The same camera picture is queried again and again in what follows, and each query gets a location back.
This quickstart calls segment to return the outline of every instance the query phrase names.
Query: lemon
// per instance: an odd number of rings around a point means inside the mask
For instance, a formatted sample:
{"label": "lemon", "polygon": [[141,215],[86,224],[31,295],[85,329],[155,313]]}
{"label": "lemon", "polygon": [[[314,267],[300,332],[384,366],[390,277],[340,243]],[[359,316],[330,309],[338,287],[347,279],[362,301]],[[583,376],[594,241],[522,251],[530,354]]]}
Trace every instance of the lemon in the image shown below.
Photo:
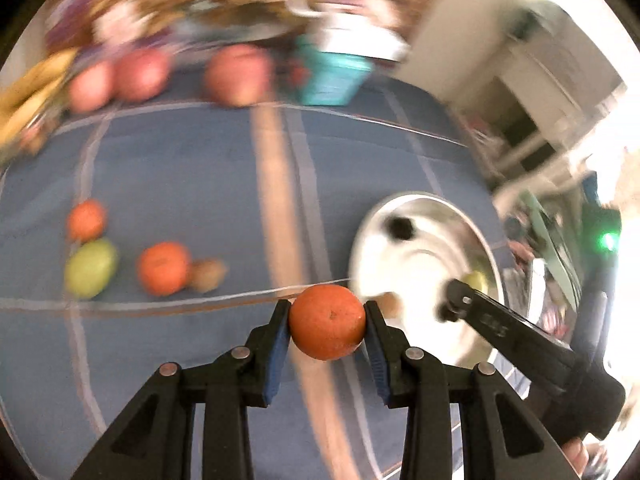
{"label": "lemon", "polygon": [[487,278],[479,270],[472,270],[470,273],[465,274],[462,277],[462,281],[478,292],[482,292],[483,294],[487,294],[489,292],[489,283]]}

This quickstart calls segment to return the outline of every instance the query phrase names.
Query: green mango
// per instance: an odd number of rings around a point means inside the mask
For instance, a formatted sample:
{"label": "green mango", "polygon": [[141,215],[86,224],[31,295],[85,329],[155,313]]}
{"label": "green mango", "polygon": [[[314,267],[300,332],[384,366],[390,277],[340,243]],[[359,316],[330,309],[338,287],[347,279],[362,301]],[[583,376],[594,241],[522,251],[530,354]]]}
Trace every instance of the green mango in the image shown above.
{"label": "green mango", "polygon": [[84,244],[66,261],[65,288],[80,300],[100,294],[118,267],[118,251],[106,238]]}

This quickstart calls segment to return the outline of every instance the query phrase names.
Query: blue gripper pad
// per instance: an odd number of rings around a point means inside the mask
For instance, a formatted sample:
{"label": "blue gripper pad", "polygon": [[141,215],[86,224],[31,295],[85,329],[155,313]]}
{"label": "blue gripper pad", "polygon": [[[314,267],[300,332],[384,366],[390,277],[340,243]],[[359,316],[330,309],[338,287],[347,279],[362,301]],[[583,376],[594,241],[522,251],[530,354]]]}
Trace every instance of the blue gripper pad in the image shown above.
{"label": "blue gripper pad", "polygon": [[273,347],[266,362],[266,370],[264,376],[264,387],[262,389],[262,398],[264,403],[269,406],[273,397],[278,393],[280,388],[280,377],[282,376],[282,368],[287,358],[287,349],[289,348],[289,302],[287,301],[286,311],[280,319],[280,324],[276,332]]}
{"label": "blue gripper pad", "polygon": [[377,308],[377,306],[375,307],[375,309],[369,308],[369,303],[370,302],[367,302],[367,304],[365,305],[365,310],[367,313],[367,331],[365,332],[364,343],[367,346],[369,364],[373,373],[373,380],[376,383],[376,390],[378,391],[378,395],[380,396],[380,398],[382,398],[382,401],[386,406],[388,405],[391,398],[389,368],[386,362],[385,353],[382,349],[382,343],[380,342],[380,338],[378,337],[376,324],[373,321],[373,317],[376,316],[376,314],[382,319],[382,314],[380,314],[380,310]]}

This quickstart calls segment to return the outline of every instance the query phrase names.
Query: stainless steel bowl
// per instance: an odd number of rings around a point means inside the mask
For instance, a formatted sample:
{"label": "stainless steel bowl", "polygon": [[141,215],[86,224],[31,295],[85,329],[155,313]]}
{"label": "stainless steel bowl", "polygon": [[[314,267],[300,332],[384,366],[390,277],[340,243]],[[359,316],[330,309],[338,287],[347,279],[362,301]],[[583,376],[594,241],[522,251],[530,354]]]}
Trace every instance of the stainless steel bowl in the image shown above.
{"label": "stainless steel bowl", "polygon": [[[410,219],[413,237],[392,236],[392,218]],[[389,325],[445,364],[471,368],[493,361],[496,352],[463,321],[443,321],[438,310],[446,283],[473,270],[485,275],[485,293],[503,303],[500,272],[473,222],[440,197],[401,193],[380,202],[362,222],[351,250],[350,286],[361,301],[394,293],[396,306],[383,309]]]}

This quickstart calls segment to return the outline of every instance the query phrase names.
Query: table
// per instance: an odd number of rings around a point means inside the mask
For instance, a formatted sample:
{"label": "table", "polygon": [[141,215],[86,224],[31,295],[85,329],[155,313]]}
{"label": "table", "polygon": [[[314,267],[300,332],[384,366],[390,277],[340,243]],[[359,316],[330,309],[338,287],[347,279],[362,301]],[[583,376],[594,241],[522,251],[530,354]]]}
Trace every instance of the table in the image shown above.
{"label": "table", "polygon": [[[265,323],[276,298],[346,285],[357,227],[388,195],[452,201],[498,266],[513,266],[462,135],[426,92],[373,79],[345,108],[227,110],[201,102],[201,73],[175,73],[144,105],[67,118],[36,159],[0,181],[0,411],[40,478],[68,478],[163,362],[210,362]],[[65,219],[89,196],[108,209],[121,261],[95,301],[78,302],[63,292]],[[148,297],[135,261],[162,240],[225,260],[220,288]],[[504,359],[496,366],[523,384]],[[399,469],[406,412],[382,405],[361,352],[326,364],[291,349],[273,405],[248,416],[258,480],[369,480]],[[196,437],[202,421],[199,410]],[[457,465],[459,421],[452,407]]]}

